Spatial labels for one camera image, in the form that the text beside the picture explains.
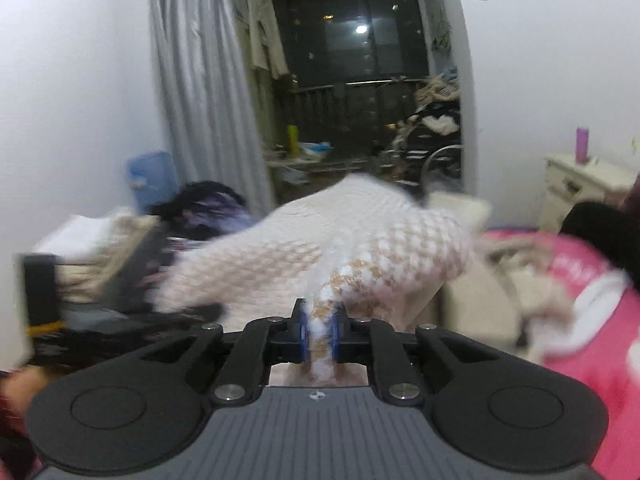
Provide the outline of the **person's left hand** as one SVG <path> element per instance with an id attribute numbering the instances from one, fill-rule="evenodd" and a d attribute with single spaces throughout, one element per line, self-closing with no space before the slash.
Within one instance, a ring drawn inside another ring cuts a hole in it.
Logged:
<path id="1" fill-rule="evenodd" d="M 1 418 L 20 426 L 32 399 L 53 379 L 45 368 L 33 365 L 1 375 Z"/>

